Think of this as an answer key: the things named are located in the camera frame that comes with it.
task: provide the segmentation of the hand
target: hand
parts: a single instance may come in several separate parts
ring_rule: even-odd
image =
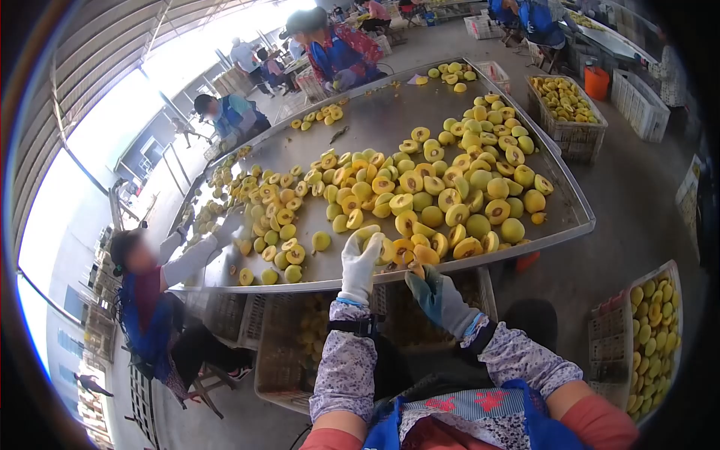
[[[337,72],[335,74],[335,81],[338,82],[338,90],[347,91],[355,84],[357,78],[357,74],[348,68]]]
[[[332,84],[331,82],[326,81],[324,86],[325,86],[325,90],[326,90],[327,92],[330,92],[330,93],[332,93],[332,94],[337,94],[337,93],[338,93],[338,92],[335,90],[335,88],[333,88],[333,84]]]
[[[239,211],[228,213],[220,229],[213,234],[217,239],[217,248],[224,248],[233,241],[233,233],[243,224],[243,215]]]
[[[370,242],[363,252],[361,245],[368,236]],[[372,272],[375,269],[375,260],[380,257],[384,238],[385,234],[380,232],[380,225],[360,228],[350,236],[341,257],[343,287],[338,297],[364,306],[369,305],[367,297],[372,292]]]
[[[480,310],[462,301],[449,276],[440,275],[430,264],[423,265],[423,270],[424,280],[411,271],[405,272],[405,283],[428,318],[461,340],[466,332],[472,332],[471,325],[476,323]]]

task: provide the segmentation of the orange bucket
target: orange bucket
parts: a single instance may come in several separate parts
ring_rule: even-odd
[[[610,76],[599,67],[585,67],[585,93],[595,100],[604,100],[608,95]]]

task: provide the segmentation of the metal roof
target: metal roof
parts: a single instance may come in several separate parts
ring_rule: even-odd
[[[66,26],[41,70],[17,149],[12,232],[17,258],[30,207],[76,123],[148,51],[257,0],[88,0]]]

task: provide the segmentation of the sneaker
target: sneaker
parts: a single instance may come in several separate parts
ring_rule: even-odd
[[[230,378],[234,379],[235,381],[240,381],[245,377],[245,375],[249,374],[252,370],[253,370],[253,367],[243,367],[242,369],[240,369],[238,371],[238,374],[236,374],[236,375],[228,374],[228,376]]]

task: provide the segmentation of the sky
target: sky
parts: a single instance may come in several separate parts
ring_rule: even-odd
[[[135,70],[111,89],[78,123],[68,137],[69,148],[105,187],[114,181],[112,169],[120,154],[163,106],[157,89],[172,97],[200,73],[217,62],[214,49],[230,52],[231,40],[254,40],[256,30],[270,32],[284,25],[298,9],[315,7],[314,0],[265,3],[228,15],[205,27],[176,37],[153,49],[143,69],[152,83]],[[60,242],[68,224],[77,217],[82,196],[58,193],[82,192],[89,180],[61,149],[45,175],[27,219],[19,253],[19,266],[40,291],[48,295]],[[48,304],[23,279],[18,278],[20,302],[38,357],[48,372]],[[53,299],[59,305],[64,299]]]

